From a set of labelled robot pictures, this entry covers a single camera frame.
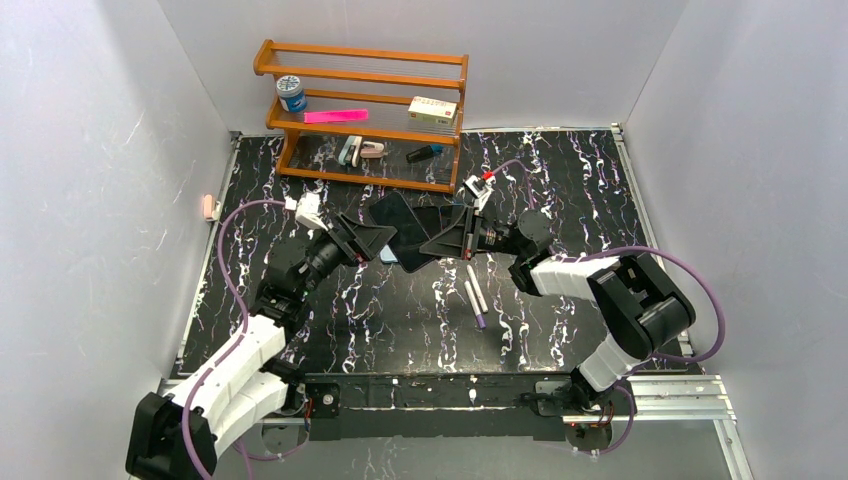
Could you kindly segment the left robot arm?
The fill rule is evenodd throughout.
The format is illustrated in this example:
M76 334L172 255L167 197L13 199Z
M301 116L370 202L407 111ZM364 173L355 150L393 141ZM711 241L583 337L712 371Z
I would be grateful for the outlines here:
M125 469L138 479L209 479L220 456L281 409L302 374L280 354L303 327L307 297L339 266L378 257L392 226L336 216L312 240L286 238L269 252L245 322L189 378L138 403Z

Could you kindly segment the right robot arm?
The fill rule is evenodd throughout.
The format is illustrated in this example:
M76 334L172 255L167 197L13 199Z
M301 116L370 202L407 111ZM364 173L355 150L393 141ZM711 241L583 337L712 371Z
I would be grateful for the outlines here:
M469 260L482 252L513 256L511 279L533 296L570 296L594 303L607 335L570 373L555 398L572 409L589 408L637 365L688 329L691 302L644 248L590 259L556 257L548 217L527 210L506 225L465 207L419 250Z

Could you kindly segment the purple phone black case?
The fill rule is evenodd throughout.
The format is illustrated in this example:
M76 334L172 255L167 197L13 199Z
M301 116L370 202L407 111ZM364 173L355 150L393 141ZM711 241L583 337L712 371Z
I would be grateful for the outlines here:
M370 219L379 226L394 227L397 232L388 248L406 273L414 273L434 260L422 254L420 247L430 240L424 226L408 202L398 192L391 192L367 207Z

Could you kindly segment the light blue phone case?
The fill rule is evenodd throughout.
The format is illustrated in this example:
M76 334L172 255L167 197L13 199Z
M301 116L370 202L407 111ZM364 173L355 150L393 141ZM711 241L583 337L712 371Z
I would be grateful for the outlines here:
M380 250L379 259L384 264L395 264L398 262L398 259L389 246L385 246Z

